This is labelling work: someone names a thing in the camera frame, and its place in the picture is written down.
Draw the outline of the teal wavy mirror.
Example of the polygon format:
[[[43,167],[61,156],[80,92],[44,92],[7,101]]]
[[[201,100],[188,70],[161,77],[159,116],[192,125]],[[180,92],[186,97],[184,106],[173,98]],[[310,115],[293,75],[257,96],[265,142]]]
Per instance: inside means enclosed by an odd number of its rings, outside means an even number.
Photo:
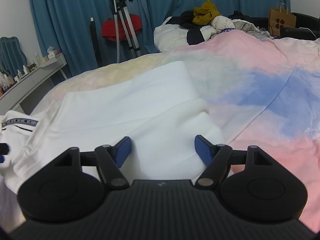
[[[17,37],[1,37],[1,71],[11,77],[17,76],[17,71],[23,72],[27,58],[20,48]]]

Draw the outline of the mustard yellow garment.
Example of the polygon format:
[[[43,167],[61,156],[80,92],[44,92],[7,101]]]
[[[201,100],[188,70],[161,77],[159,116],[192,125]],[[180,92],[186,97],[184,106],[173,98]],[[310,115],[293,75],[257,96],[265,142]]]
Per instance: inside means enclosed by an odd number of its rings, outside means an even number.
[[[207,0],[200,7],[193,9],[193,15],[193,24],[208,25],[214,18],[221,14],[216,5],[211,0]]]

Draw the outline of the black bedside sofa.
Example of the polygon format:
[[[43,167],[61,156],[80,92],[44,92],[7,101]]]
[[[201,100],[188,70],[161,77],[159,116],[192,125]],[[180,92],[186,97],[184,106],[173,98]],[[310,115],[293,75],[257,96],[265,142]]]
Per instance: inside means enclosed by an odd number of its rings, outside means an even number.
[[[294,28],[285,28],[280,32],[280,36],[275,36],[272,30],[268,32],[276,38],[295,38],[298,40],[314,41],[319,38],[319,18],[313,16],[293,12],[296,17],[296,25]],[[268,30],[268,18],[249,17],[242,12],[235,10],[232,15],[228,15],[231,20],[245,20],[253,23],[261,31]]]

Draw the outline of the silver garment steamer stand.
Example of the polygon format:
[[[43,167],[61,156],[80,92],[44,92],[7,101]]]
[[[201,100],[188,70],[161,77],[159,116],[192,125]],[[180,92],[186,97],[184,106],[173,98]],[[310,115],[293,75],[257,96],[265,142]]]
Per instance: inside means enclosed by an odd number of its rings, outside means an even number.
[[[125,37],[129,44],[129,51],[131,51],[133,58],[137,58],[142,55],[136,31],[131,20],[131,15],[126,5],[127,1],[130,3],[133,2],[133,0],[111,0],[116,31],[117,63],[120,62],[120,23],[124,28]]]

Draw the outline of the grey crumpled garment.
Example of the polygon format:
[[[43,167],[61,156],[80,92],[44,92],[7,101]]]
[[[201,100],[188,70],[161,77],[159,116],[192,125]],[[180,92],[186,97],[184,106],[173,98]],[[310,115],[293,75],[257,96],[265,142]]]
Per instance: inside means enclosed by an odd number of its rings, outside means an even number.
[[[245,33],[262,40],[264,38],[273,39],[268,31],[261,31],[253,23],[247,22],[245,20],[232,20],[235,28],[237,30],[244,31]]]

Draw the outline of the brown paper shopping bag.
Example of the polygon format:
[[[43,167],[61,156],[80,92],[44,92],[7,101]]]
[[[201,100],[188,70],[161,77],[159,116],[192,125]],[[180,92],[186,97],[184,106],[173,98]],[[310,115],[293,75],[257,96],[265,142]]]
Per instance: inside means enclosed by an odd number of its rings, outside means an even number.
[[[280,3],[276,8],[269,8],[268,27],[272,36],[279,37],[283,28],[294,28],[296,26],[296,16],[289,12],[286,3]]]

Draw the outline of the red garment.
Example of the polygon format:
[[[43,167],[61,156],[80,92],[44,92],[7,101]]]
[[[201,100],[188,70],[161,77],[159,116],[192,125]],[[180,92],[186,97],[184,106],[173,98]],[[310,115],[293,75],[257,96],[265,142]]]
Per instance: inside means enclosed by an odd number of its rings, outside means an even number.
[[[142,30],[141,19],[136,14],[130,14],[131,22],[135,31],[138,34]],[[126,40],[125,30],[121,20],[118,20],[119,39]],[[107,19],[101,26],[101,35],[110,41],[116,41],[116,25],[112,18]]]

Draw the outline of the white dressing table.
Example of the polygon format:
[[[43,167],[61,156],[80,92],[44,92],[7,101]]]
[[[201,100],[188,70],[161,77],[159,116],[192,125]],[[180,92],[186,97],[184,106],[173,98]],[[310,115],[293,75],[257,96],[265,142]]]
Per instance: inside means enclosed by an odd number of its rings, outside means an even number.
[[[30,114],[46,93],[54,87],[51,77],[60,72],[65,80],[68,79],[63,71],[67,61],[63,53],[49,59],[36,70],[27,74],[1,96],[1,115],[9,110]]]

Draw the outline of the white hooded sweatshirt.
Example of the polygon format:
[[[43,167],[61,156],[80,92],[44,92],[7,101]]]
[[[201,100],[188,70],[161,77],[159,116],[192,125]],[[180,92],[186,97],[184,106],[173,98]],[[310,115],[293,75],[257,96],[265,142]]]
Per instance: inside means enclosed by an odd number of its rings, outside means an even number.
[[[129,181],[195,180],[205,168],[197,135],[225,143],[181,61],[117,85],[69,92],[34,115],[8,111],[1,116],[1,142],[10,147],[1,164],[1,225],[20,224],[19,187],[70,147],[92,151],[127,136],[132,152],[121,171]]]

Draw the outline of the black garment on pile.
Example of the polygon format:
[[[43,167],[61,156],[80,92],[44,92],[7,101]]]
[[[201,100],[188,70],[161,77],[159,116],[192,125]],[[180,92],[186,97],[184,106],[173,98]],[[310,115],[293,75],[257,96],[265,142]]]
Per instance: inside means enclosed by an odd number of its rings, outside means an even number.
[[[179,25],[182,29],[187,30],[186,41],[189,45],[196,45],[205,41],[201,32],[202,25],[193,23],[195,18],[193,11],[185,11],[180,16],[171,17],[167,24]]]

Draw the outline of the pastel tie-dye duvet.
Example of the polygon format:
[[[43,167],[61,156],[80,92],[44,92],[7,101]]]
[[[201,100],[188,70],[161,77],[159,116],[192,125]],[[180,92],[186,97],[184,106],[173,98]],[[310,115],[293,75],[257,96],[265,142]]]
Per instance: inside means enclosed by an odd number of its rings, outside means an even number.
[[[236,149],[258,145],[307,188],[301,221],[319,231],[319,42],[259,40],[242,31],[208,42],[141,56],[87,71],[48,92],[37,115],[66,93],[115,85],[153,68],[183,61]]]

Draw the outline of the blue curtain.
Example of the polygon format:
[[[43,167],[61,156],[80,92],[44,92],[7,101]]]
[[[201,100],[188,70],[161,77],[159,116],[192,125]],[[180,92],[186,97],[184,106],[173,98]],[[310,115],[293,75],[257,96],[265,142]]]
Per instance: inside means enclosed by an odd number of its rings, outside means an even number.
[[[89,31],[90,19],[97,28],[112,17],[110,0],[29,0],[42,53],[49,47],[63,52],[69,71],[78,75],[98,67]],[[201,6],[207,0],[133,0],[129,12],[140,16],[138,42],[143,54],[156,53],[153,31],[169,16]],[[238,10],[252,17],[267,17],[277,2],[290,0],[211,0],[227,16]]]

